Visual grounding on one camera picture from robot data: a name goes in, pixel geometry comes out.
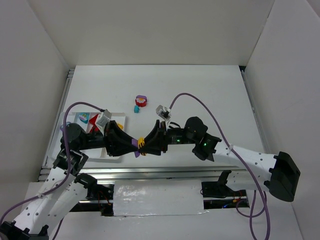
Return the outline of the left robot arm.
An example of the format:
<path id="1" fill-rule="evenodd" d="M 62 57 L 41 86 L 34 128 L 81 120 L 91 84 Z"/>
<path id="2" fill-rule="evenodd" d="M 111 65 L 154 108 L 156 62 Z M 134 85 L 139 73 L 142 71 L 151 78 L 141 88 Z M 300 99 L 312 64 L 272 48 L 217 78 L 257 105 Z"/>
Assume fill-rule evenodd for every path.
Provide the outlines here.
<path id="1" fill-rule="evenodd" d="M 12 221 L 1 220 L 3 240 L 47 240 L 68 212 L 88 192 L 99 187 L 97 179 L 81 173 L 88 160 L 84 150 L 106 148 L 119 157 L 136 152 L 138 141 L 110 121 L 103 133 L 87 133 L 79 124 L 63 128 L 61 150 L 36 196 L 24 200 L 24 210 Z"/>

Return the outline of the purple wedge brick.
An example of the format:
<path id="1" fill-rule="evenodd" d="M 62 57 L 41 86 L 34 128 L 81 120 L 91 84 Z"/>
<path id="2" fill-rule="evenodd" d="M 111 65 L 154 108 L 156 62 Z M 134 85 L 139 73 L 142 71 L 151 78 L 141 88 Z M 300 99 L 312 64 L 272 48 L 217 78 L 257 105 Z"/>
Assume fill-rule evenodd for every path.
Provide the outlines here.
<path id="1" fill-rule="evenodd" d="M 140 156 L 140 153 L 139 153 L 139 145 L 138 145 L 138 140 L 133 138 L 131 140 L 131 144 L 136 147 L 136 150 L 134 151 L 134 156 L 135 158 L 138 158 Z"/>

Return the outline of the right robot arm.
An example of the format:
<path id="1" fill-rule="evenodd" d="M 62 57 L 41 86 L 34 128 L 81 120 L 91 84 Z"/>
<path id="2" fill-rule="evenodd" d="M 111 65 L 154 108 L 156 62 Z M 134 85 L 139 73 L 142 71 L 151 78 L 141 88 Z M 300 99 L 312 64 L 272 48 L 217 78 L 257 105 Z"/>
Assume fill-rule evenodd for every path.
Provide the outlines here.
<path id="1" fill-rule="evenodd" d="M 288 153 L 267 154 L 226 144 L 207 130 L 196 116 L 190 117 L 184 128 L 167 128 L 164 121 L 157 120 L 147 137 L 138 140 L 138 150 L 142 155 L 159 156 L 169 145 L 193 144 L 192 153 L 202 161 L 246 170 L 245 173 L 226 171 L 219 180 L 222 186 L 233 191 L 261 189 L 279 200 L 294 201 L 301 172 Z"/>

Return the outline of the teal purple brick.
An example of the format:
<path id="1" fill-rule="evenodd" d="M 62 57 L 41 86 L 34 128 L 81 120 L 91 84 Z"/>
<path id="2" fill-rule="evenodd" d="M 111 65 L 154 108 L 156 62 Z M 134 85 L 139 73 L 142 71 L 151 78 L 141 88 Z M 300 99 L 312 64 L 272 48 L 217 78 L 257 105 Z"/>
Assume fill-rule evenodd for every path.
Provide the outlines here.
<path id="1" fill-rule="evenodd" d="M 134 111 L 134 113 L 136 113 L 136 114 L 139 113 L 139 112 L 140 112 L 140 107 L 137 106 L 137 105 L 135 105 L 133 111 Z"/>

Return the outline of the teal frog brick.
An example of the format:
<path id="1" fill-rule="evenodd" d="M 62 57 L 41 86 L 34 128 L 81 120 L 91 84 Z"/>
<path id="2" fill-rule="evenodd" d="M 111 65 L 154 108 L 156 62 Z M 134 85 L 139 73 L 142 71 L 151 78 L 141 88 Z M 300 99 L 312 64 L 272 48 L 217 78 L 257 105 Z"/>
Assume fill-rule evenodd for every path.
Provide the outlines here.
<path id="1" fill-rule="evenodd" d="M 90 113 L 88 113 L 88 112 L 80 112 L 78 114 L 78 119 L 82 123 L 87 124 L 89 122 L 89 119 L 90 119 Z"/>

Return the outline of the yellow striped brick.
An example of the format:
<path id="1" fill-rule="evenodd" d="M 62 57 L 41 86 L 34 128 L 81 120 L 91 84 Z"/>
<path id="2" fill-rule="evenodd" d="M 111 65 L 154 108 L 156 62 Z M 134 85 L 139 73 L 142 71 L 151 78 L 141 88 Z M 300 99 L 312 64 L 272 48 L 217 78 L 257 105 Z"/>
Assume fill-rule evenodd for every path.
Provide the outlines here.
<path id="1" fill-rule="evenodd" d="M 140 150 L 145 145 L 145 139 L 143 137 L 140 137 L 138 139 L 138 149 Z M 140 155 L 146 156 L 147 154 L 144 152 L 141 152 Z"/>

